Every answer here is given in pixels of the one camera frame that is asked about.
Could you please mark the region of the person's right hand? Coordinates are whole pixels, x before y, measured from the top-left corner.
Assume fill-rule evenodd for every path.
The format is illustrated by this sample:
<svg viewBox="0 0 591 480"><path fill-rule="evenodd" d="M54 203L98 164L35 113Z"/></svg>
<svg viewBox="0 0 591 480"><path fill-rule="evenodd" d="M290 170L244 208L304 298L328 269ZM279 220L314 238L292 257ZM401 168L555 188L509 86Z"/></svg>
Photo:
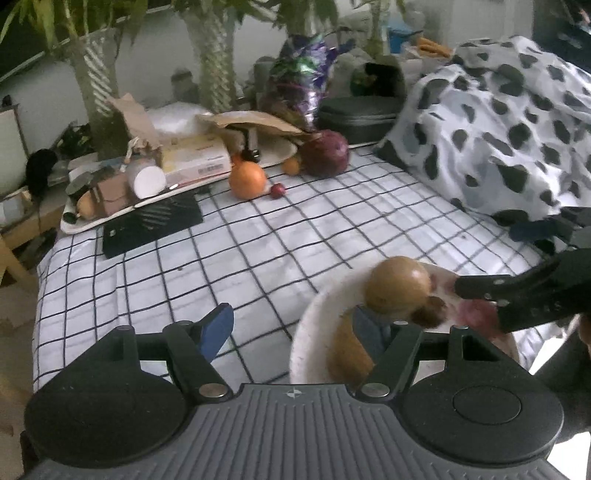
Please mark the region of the person's right hand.
<svg viewBox="0 0 591 480"><path fill-rule="evenodd" d="M578 336L586 345L588 353L591 355L591 319L586 314L581 314L579 318Z"/></svg>

